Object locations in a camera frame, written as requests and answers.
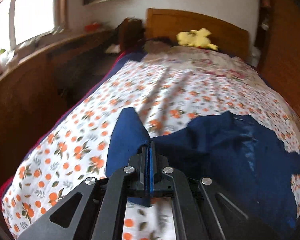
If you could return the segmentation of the wooden bed headboard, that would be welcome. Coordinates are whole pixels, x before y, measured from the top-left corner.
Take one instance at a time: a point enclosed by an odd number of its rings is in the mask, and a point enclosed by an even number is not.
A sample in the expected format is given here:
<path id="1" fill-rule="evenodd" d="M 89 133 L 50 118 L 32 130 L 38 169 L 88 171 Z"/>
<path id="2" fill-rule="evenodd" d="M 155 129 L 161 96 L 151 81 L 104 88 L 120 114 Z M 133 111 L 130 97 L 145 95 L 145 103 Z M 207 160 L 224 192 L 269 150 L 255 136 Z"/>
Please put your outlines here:
<path id="1" fill-rule="evenodd" d="M 205 28 L 212 34 L 211 42 L 228 55 L 247 60 L 250 52 L 249 32 L 211 16 L 173 9 L 148 8 L 146 12 L 147 39 L 168 37 L 176 43 L 176 36 L 182 31 L 200 30 Z"/>

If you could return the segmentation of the yellow Pikachu plush toy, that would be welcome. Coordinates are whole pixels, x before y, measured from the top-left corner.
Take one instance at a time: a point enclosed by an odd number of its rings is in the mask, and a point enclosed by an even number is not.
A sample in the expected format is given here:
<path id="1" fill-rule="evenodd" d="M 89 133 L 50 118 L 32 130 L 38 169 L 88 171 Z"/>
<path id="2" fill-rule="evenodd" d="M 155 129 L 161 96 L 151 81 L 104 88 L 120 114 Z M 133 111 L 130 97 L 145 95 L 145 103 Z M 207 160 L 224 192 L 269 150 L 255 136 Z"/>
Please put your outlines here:
<path id="1" fill-rule="evenodd" d="M 179 46 L 195 47 L 201 49 L 211 49 L 218 51 L 218 46 L 211 43 L 209 39 L 211 32 L 206 28 L 200 30 L 182 31 L 176 36 Z"/>

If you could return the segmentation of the navy blue blazer jacket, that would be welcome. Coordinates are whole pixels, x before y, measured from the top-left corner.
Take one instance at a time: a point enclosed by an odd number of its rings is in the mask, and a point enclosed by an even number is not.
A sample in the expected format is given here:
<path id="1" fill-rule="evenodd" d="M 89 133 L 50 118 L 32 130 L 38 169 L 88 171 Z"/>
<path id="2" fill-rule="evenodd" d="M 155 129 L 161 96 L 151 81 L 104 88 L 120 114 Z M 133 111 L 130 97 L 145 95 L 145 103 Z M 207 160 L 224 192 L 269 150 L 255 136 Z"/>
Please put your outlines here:
<path id="1" fill-rule="evenodd" d="M 125 108 L 111 135 L 106 176 L 151 142 L 173 168 L 192 179 L 213 179 L 281 238 L 295 231 L 290 180 L 300 174 L 300 152 L 287 152 L 276 134 L 251 116 L 200 116 L 177 132 L 152 138 L 136 111 Z"/>

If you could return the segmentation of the long wooden desk cabinet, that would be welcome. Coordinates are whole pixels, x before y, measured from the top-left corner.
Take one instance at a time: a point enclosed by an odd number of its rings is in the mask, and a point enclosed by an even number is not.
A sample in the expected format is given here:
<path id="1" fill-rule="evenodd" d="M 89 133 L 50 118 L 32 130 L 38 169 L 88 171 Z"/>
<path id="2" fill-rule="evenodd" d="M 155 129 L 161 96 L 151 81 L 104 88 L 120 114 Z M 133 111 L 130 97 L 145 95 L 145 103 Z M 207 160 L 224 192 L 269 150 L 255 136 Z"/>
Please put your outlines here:
<path id="1" fill-rule="evenodd" d="M 68 61 L 99 50 L 116 38 L 114 29 L 55 42 L 35 51 L 0 77 L 0 187 L 23 157 L 68 107 L 57 76 Z"/>

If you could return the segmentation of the pink floral quilt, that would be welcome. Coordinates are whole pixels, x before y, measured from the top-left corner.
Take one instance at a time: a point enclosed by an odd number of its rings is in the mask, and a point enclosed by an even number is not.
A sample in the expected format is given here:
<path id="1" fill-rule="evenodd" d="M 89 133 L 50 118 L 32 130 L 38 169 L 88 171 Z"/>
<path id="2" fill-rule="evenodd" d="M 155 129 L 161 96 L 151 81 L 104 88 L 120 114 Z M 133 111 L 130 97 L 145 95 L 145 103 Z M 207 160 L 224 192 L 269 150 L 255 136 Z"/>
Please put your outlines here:
<path id="1" fill-rule="evenodd" d="M 258 73 L 241 58 L 207 49 L 175 46 L 163 52 L 149 53 L 142 61 L 166 64 L 176 69 L 201 70 L 245 82 L 259 78 Z"/>

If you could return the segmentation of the window with brown frame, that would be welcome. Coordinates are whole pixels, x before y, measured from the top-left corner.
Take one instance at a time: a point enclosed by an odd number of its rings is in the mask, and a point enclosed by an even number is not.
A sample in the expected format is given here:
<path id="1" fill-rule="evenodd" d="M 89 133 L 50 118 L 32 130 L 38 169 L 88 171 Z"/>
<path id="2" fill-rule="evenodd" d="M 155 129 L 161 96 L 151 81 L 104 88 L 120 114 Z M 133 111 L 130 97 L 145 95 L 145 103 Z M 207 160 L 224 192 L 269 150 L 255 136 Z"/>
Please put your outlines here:
<path id="1" fill-rule="evenodd" d="M 64 13 L 65 0 L 0 0 L 0 51 L 63 29 Z"/>

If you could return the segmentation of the red bowl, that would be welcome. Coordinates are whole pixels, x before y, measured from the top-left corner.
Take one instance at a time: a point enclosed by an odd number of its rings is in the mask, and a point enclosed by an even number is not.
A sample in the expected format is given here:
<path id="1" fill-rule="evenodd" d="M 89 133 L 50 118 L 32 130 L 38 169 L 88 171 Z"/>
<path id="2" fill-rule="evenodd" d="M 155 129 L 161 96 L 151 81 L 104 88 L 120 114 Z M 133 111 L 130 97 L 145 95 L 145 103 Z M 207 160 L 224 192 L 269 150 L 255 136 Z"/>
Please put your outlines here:
<path id="1" fill-rule="evenodd" d="M 87 24 L 84 27 L 84 31 L 86 31 L 86 32 L 95 32 L 98 29 L 100 29 L 101 27 L 102 27 L 102 24 L 94 22 L 94 23 L 91 23 L 91 24 Z"/>

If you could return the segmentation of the wooden louvred wardrobe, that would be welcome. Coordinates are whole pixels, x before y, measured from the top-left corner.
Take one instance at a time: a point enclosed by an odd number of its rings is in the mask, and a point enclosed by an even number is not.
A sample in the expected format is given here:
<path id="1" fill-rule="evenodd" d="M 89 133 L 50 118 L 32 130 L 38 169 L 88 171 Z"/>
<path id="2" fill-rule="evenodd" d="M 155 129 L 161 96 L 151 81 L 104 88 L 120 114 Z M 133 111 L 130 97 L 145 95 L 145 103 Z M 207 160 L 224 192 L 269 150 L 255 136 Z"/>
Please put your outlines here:
<path id="1" fill-rule="evenodd" d="M 258 70 L 300 117 L 300 8 L 269 0 L 269 30 Z"/>

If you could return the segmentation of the black backpack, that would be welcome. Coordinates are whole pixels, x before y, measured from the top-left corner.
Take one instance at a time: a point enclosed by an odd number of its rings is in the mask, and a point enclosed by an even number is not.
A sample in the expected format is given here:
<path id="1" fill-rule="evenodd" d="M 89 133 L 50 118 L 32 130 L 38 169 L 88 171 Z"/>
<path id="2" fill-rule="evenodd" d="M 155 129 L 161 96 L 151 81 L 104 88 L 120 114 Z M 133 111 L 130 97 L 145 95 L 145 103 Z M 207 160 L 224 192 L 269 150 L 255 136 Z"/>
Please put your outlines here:
<path id="1" fill-rule="evenodd" d="M 137 18 L 125 18 L 119 26 L 118 42 L 120 52 L 139 49 L 145 40 L 143 22 Z"/>

